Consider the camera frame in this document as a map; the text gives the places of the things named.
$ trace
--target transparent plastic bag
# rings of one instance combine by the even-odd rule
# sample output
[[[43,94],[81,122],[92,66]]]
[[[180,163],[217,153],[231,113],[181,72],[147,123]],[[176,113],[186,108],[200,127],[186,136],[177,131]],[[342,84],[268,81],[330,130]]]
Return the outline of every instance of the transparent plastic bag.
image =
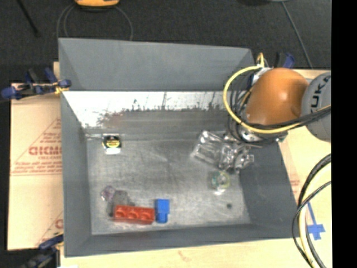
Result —
[[[220,170],[240,170],[254,162],[246,144],[225,140],[209,131],[201,133],[191,156]]]

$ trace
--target blue lego brick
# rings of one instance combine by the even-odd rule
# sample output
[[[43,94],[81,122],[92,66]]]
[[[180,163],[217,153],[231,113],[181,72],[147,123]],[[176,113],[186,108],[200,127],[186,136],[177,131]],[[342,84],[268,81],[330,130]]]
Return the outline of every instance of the blue lego brick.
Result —
[[[168,199],[155,200],[156,222],[166,223],[168,221],[169,213],[170,213],[170,200]]]

